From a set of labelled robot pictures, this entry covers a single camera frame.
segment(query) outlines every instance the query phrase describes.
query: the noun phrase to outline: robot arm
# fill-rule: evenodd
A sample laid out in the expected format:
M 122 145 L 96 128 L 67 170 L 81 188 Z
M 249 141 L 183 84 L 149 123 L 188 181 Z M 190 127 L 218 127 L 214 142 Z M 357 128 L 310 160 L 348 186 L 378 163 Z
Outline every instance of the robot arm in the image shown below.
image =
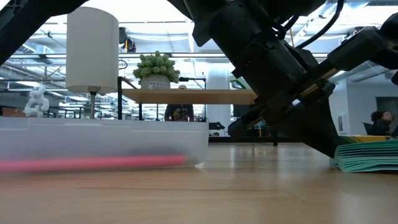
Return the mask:
M 85 1 L 62 0 L 51 4 L 46 0 L 15 1 L 18 4 L 10 1 L 0 11 L 0 64 L 49 17 L 70 13 Z M 365 28 L 318 64 L 311 52 L 302 49 L 304 45 L 293 48 L 284 36 L 299 16 L 309 15 L 325 0 L 169 2 L 194 21 L 196 43 L 202 46 L 213 39 L 235 66 L 233 75 L 243 77 L 258 96 L 252 110 L 229 126 L 228 132 L 234 138 L 265 119 L 270 127 L 333 157 L 341 143 L 328 102 L 335 86 L 328 79 L 339 70 L 351 70 L 366 60 L 396 68 L 397 14 L 380 30 Z M 338 0 L 338 9 L 341 10 L 343 3 L 344 0 Z M 289 19 L 283 27 L 281 24 Z

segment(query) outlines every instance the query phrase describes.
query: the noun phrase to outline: plant pot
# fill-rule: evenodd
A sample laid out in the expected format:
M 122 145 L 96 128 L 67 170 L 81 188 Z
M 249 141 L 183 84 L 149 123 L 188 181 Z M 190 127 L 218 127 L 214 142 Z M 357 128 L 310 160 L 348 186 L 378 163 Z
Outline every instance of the plant pot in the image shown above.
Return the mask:
M 145 90 L 169 89 L 170 80 L 165 75 L 149 75 L 141 80 L 141 88 Z

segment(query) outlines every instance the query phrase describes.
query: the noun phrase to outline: translucent plastic bin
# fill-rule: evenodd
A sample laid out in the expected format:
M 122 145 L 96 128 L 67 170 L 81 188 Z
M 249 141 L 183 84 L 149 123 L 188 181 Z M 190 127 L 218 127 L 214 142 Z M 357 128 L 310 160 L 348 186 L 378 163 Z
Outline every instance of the translucent plastic bin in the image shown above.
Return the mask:
M 0 118 L 0 171 L 4 161 L 159 155 L 195 165 L 205 160 L 208 133 L 208 123 Z

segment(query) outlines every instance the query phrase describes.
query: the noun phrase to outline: person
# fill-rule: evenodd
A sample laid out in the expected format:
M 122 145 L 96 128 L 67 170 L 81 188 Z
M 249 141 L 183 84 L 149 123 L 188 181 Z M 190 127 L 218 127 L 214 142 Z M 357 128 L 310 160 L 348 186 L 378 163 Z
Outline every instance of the person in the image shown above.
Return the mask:
M 373 136 L 389 136 L 392 114 L 388 111 L 375 111 L 371 115 L 373 121 L 370 135 Z
M 187 89 L 185 85 L 180 85 L 178 88 Z M 165 121 L 188 121 L 189 119 L 189 122 L 194 122 L 193 105 L 167 105 L 164 119 Z

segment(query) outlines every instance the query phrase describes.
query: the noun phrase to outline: wooden shelf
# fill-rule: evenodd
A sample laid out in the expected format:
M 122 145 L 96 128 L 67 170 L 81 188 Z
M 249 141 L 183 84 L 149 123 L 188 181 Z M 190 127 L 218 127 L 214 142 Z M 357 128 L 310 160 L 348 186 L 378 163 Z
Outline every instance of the wooden shelf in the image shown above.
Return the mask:
M 257 97 L 252 90 L 124 89 L 123 95 L 137 103 L 206 105 L 250 105 Z

